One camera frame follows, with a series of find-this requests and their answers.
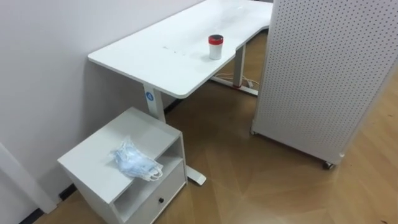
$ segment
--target red lid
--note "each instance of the red lid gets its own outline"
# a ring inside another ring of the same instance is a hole
[[[210,35],[209,36],[209,44],[211,45],[220,45],[224,42],[224,37],[219,34]]]

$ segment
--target drawer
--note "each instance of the drawer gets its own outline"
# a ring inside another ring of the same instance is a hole
[[[185,174],[183,162],[181,162],[126,223],[143,224],[155,221],[183,184],[185,184]]]

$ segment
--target surgical mask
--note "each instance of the surgical mask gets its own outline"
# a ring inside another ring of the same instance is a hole
[[[112,152],[119,170],[129,177],[139,177],[146,181],[158,180],[162,175],[163,165],[147,157],[138,150],[130,138]]]

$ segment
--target pegboard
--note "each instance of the pegboard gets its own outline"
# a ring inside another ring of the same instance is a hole
[[[280,0],[252,130],[338,164],[398,56],[398,0]]]

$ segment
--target desk foot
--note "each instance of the desk foot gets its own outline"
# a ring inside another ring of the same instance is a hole
[[[205,183],[206,177],[203,174],[196,171],[195,169],[192,169],[190,166],[187,166],[186,172],[190,180],[196,182],[201,186]]]
[[[259,94],[259,92],[257,90],[253,90],[253,89],[251,89],[249,87],[246,87],[246,86],[241,86],[239,88],[236,88],[236,87],[233,86],[232,82],[226,81],[226,80],[224,80],[222,78],[211,77],[210,80],[214,81],[214,82],[217,82],[217,83],[220,83],[220,84],[223,84],[223,85],[226,85],[226,86],[229,86],[231,88],[234,88],[235,90],[240,90],[240,91],[243,91],[245,93],[249,93],[250,95],[253,95],[253,96],[258,96],[258,94]]]

